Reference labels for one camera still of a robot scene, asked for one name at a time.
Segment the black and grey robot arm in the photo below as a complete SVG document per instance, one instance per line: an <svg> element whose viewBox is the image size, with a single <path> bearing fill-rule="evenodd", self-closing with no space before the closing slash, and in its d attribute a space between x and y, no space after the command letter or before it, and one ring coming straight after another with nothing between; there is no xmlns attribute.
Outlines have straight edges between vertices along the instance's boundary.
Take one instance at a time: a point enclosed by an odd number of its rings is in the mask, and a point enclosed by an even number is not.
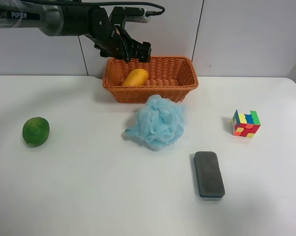
<svg viewBox="0 0 296 236"><path fill-rule="evenodd" d="M104 58L129 63L149 62L151 44L130 37L124 27L113 24L106 10L77 3L37 4L0 0L0 28L38 28L47 36L85 36Z"/></svg>

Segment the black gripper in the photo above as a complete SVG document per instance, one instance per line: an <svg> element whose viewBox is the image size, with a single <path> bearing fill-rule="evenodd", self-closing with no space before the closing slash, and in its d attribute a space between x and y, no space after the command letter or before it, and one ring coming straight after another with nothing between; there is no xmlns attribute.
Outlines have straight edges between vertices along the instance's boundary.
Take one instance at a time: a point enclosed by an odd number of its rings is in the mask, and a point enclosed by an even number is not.
<svg viewBox="0 0 296 236"><path fill-rule="evenodd" d="M85 36L103 53L103 57L123 59L125 62L131 59L150 62L151 44L143 42L138 45L123 28L110 22L105 9L92 7L88 11L87 20L88 32Z"/></svg>

